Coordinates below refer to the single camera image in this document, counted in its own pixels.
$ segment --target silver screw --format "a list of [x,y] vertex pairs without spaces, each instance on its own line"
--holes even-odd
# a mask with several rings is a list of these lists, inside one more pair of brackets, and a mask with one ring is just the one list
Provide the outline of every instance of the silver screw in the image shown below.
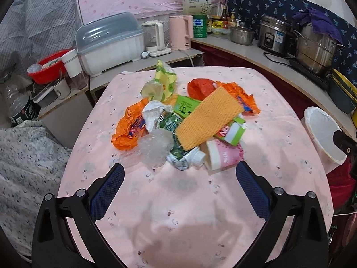
[[85,189],[79,189],[79,190],[77,190],[77,192],[76,192],[76,195],[78,196],[78,197],[82,197],[82,196],[84,196],[86,194],[86,190]]
[[277,194],[277,195],[282,195],[284,193],[284,190],[281,188],[281,187],[276,187],[274,189],[274,192]]
[[47,194],[45,195],[45,200],[50,200],[51,198],[52,198],[52,194],[47,193]]
[[314,193],[313,191],[309,191],[308,192],[308,196],[309,196],[309,198],[315,198],[316,197],[316,193]]

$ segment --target cardboard box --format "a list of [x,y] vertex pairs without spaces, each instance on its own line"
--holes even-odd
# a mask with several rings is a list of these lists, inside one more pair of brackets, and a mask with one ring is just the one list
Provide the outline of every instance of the cardboard box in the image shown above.
[[211,0],[183,0],[183,15],[211,14]]

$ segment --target blue gripper pad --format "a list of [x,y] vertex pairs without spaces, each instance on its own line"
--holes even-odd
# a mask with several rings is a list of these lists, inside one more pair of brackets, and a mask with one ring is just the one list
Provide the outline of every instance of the blue gripper pad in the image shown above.
[[104,178],[105,182],[90,202],[90,217],[93,222],[104,217],[109,205],[124,181],[124,167],[115,164]]
[[269,198],[255,180],[255,175],[252,174],[250,167],[245,161],[237,164],[236,176],[257,216],[268,220],[270,217]]

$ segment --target blue backsplash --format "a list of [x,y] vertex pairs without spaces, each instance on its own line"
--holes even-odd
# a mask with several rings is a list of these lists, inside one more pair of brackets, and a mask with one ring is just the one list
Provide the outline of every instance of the blue backsplash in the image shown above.
[[324,13],[341,32],[344,50],[334,58],[333,68],[338,69],[354,85],[357,85],[357,29],[337,14],[306,0],[227,0],[228,9],[236,19],[246,23],[258,38],[259,23],[264,15],[291,22],[291,17],[301,9],[312,7]]

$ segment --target white handle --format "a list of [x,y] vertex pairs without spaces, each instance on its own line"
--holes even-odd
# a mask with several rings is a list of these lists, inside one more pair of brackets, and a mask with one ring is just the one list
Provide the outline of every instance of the white handle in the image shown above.
[[155,24],[155,34],[156,34],[156,45],[158,50],[163,50],[165,48],[164,40],[164,26],[162,23]]

